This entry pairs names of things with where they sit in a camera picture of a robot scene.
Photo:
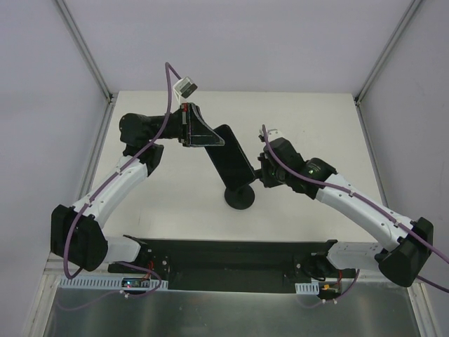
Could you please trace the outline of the black phone stand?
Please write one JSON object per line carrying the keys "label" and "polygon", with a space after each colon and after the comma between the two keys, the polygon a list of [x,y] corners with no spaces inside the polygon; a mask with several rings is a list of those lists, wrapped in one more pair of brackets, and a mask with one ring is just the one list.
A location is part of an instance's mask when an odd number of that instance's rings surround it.
{"label": "black phone stand", "polygon": [[229,188],[225,189],[224,200],[228,206],[242,211],[249,209],[253,205],[255,201],[255,192],[250,185],[262,177],[262,169],[255,170],[254,174],[255,179],[251,183],[248,183],[234,191]]}

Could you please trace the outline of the black smartphone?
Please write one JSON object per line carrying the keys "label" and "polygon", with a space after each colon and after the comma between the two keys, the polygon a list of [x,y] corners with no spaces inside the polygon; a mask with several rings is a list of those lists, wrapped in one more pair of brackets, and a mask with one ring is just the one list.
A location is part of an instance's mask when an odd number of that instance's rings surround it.
{"label": "black smartphone", "polygon": [[224,186],[237,191],[251,184],[255,179],[254,168],[250,164],[231,127],[222,124],[214,129],[223,140],[223,146],[208,146],[206,152],[218,172]]}

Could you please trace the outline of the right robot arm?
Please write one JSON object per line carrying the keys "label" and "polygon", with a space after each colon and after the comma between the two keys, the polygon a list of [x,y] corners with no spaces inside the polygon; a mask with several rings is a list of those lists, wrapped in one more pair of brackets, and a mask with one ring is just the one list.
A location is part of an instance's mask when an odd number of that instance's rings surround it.
{"label": "right robot arm", "polygon": [[378,270],[389,281],[409,287],[432,251],[434,226],[426,218],[412,220],[388,209],[354,188],[319,158],[304,160],[277,130],[260,136],[260,180],[266,188],[286,185],[325,204],[357,224],[373,243],[335,242],[316,259],[316,270],[332,277],[343,269]]}

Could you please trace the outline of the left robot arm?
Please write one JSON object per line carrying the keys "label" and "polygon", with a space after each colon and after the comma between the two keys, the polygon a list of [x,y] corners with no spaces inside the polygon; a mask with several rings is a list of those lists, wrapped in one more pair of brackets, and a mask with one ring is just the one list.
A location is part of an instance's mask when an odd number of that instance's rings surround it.
{"label": "left robot arm", "polygon": [[103,228],[115,208],[144,182],[161,162],[158,139],[176,139],[183,147],[222,147],[225,141],[201,116],[198,105],[182,103],[175,112],[148,117],[128,113],[119,122],[122,156],[102,182],[71,206],[58,205],[51,214],[51,252],[63,259],[68,279],[74,264],[92,272],[103,263],[123,262],[134,273],[148,265],[143,242],[129,235],[106,237]]}

